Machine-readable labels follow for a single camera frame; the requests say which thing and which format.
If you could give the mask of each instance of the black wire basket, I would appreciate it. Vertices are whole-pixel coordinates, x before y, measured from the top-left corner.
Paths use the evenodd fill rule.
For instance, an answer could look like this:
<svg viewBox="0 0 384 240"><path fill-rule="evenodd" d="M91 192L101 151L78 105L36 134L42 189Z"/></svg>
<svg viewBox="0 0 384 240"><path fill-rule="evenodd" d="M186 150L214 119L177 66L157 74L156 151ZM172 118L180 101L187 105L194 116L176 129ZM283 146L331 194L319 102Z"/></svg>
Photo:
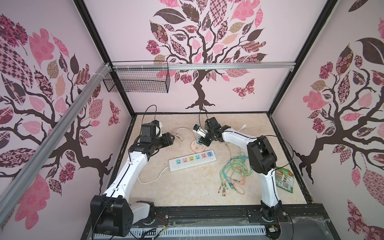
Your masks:
<svg viewBox="0 0 384 240"><path fill-rule="evenodd" d="M166 61L124 61L104 78L108 92L168 93L169 69Z"/></svg>

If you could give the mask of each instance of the white power strip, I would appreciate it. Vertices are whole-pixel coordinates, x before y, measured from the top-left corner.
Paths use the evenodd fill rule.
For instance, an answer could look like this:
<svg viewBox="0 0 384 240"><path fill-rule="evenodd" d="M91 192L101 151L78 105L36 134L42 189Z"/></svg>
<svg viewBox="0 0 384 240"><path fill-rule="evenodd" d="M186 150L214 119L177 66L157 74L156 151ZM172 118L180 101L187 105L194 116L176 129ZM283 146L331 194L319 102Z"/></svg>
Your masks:
<svg viewBox="0 0 384 240"><path fill-rule="evenodd" d="M185 157L171 159L169 160L169 170L173 172L175 170L180 170L212 161L216 161L216 155L213 150L209 150L206 152L191 154Z"/></svg>

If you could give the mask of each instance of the beige tabletop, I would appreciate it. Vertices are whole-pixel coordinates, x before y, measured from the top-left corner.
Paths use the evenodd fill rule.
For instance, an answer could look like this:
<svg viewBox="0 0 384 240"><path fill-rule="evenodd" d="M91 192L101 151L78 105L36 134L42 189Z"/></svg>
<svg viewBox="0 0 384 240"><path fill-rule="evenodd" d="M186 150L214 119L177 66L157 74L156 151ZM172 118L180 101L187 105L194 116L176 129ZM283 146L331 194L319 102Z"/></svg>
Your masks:
<svg viewBox="0 0 384 240"><path fill-rule="evenodd" d="M264 113L247 113L247 114L208 114L208 117L216 117L218 123L228 125L236 130L240 129L243 124L247 127L241 130L242 133L252 136L275 135L268 116ZM127 161L128 148L134 142L135 138L140 134L142 115L138 115L130 136L128 147L126 149L121 167ZM144 123L153 121L154 115L145 115ZM156 120L162 122L162 132L174 133L178 128L185 127L192 131L195 124L199 125L198 114L158 114ZM200 120L204 126L206 120L205 114L200 115ZM192 135L186 130L179 130L178 134L184 139L182 147L176 151L167 148L160 149L159 153L152 156L147 165L140 173L140 180L148 182L158 177L159 173L168 166L168 160L194 154L191 150L191 143L194 140ZM277 166L284 166L288 163L282 147L275 137L268 137L272 148L277 156ZM178 141L174 141L171 148L177 148ZM228 144L231 155L238 156L239 147ZM217 161L206 164L188 167L185 169L170 172L166 169L161 177L149 184L141 184L136 181L131 192L129 203L139 200L151 201L155 206L203 206L203 205L259 205L261 201L261 188L258 174L253 172L251 176L246 178L246 184L243 186L245 194L241 195L232 189L226 191L226 197L218 193L220 187L219 171L230 160L230 152L224 143L213 141L207 150L213 150L216 154ZM283 204L306 204L304 196L300 190L297 181L293 186L293 193L287 192L281 188L277 188L277 193Z"/></svg>

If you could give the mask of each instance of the wall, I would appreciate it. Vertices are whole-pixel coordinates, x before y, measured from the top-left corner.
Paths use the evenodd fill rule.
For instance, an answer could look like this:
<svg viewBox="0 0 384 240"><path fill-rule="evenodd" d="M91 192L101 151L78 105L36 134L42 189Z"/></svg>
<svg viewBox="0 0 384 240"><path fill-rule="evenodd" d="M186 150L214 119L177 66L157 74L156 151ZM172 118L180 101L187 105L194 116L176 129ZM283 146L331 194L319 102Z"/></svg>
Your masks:
<svg viewBox="0 0 384 240"><path fill-rule="evenodd" d="M71 0L7 1L0 18L0 192L102 60ZM16 205L0 239L79 239L130 117L101 84Z"/></svg>
<svg viewBox="0 0 384 240"><path fill-rule="evenodd" d="M341 239L384 238L383 9L341 1L273 115Z"/></svg>
<svg viewBox="0 0 384 240"><path fill-rule="evenodd" d="M93 0L86 4L113 61L185 64L295 61L325 2ZM151 104L162 112L267 111L287 71L173 71L168 93L127 95L136 112ZM162 74L157 77L165 79Z"/></svg>

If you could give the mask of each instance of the ventilation grille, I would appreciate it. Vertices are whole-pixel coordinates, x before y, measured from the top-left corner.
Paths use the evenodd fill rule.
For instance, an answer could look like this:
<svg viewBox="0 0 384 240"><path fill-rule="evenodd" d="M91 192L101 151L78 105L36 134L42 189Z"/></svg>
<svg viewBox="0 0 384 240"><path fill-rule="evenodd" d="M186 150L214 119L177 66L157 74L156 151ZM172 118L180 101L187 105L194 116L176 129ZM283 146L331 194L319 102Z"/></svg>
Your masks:
<svg viewBox="0 0 384 240"><path fill-rule="evenodd" d="M143 232L151 228L133 228L131 232L137 238L141 237ZM148 233L145 238L152 238L162 230L157 228L156 232ZM214 236L255 236L265 235L265 227L260 226L225 226L225 227L171 227L167 229L161 237L214 237ZM95 239L109 239L111 235L96 234ZM130 233L122 239L134 238Z"/></svg>

